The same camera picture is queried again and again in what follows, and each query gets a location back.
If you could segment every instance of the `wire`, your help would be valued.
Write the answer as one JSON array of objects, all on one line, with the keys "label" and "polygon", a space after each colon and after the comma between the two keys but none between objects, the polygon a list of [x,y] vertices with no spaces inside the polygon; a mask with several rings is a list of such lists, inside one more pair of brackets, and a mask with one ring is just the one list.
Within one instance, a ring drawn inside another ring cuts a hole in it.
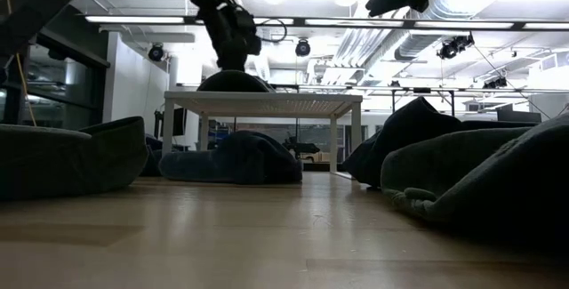
[{"label": "wire", "polygon": [[[6,0],[6,3],[8,4],[8,14],[10,15],[12,14],[12,1]],[[29,102],[28,85],[26,84],[26,78],[24,77],[24,68],[21,66],[21,59],[19,53],[16,53],[16,61],[18,62],[18,70],[20,72],[21,87],[24,90],[24,97],[28,102],[29,116],[32,118],[32,123],[34,124],[34,126],[37,126],[36,117],[34,116],[34,110],[32,110],[32,104]]]},{"label": "wire", "polygon": [[277,40],[266,39],[266,38],[262,38],[262,37],[260,37],[260,40],[266,41],[266,42],[270,42],[270,43],[273,43],[273,44],[278,44],[279,42],[284,41],[284,40],[286,39],[286,37],[288,36],[288,28],[286,27],[286,24],[285,24],[282,20],[280,20],[280,19],[274,19],[274,18],[273,18],[273,19],[267,19],[267,20],[263,21],[262,23],[260,23],[259,25],[260,25],[260,26],[265,26],[265,25],[267,24],[267,22],[269,22],[269,21],[277,21],[278,23],[280,23],[281,26],[283,26],[284,34],[283,34],[283,36],[281,36],[281,37],[280,37],[279,39],[277,39]]},{"label": "wire", "polygon": [[[480,53],[480,55],[482,56],[482,58],[484,58],[484,60],[486,60],[486,62],[488,62],[488,64],[490,65],[490,67],[492,67],[492,69],[494,69],[494,71],[498,74],[501,75],[501,72],[488,60],[488,58],[486,58],[486,56],[480,51],[480,49],[478,49],[478,47],[473,44],[474,48],[478,51],[478,53]],[[517,89],[510,81],[508,81],[508,79],[506,77],[504,77],[504,79],[506,79],[506,82],[508,83],[508,85],[510,85],[512,88]],[[519,94],[524,97],[524,99],[527,100],[527,102],[529,102],[534,108],[538,109],[547,119],[551,119],[551,117],[546,114],[545,112],[543,112],[543,110],[541,110],[538,106],[535,105],[535,103],[533,103],[527,96],[525,96],[525,94],[519,92]]]}]

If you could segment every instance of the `ductwork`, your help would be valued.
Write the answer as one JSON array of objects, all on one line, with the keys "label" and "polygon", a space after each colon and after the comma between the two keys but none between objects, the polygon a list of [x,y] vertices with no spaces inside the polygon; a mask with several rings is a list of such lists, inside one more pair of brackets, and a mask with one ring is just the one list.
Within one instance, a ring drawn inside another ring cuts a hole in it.
[{"label": "ductwork", "polygon": [[[429,0],[429,8],[423,12],[409,11],[406,19],[411,20],[467,20],[476,16],[495,0]],[[395,30],[381,43],[378,50],[365,63],[370,72],[382,73],[378,63],[384,59],[414,60],[419,54],[440,39],[440,35],[414,35],[408,30]]]}]

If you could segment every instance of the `white table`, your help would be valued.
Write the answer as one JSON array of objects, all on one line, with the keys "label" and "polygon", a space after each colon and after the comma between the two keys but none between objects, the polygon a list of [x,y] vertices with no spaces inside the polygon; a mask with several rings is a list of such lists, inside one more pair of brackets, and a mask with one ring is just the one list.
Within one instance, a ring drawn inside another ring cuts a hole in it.
[{"label": "white table", "polygon": [[330,172],[336,173],[337,119],[351,113],[351,152],[362,142],[362,96],[315,93],[181,92],[164,94],[164,149],[172,152],[174,105],[202,117],[200,149],[207,150],[210,116],[287,117],[330,119]]}]

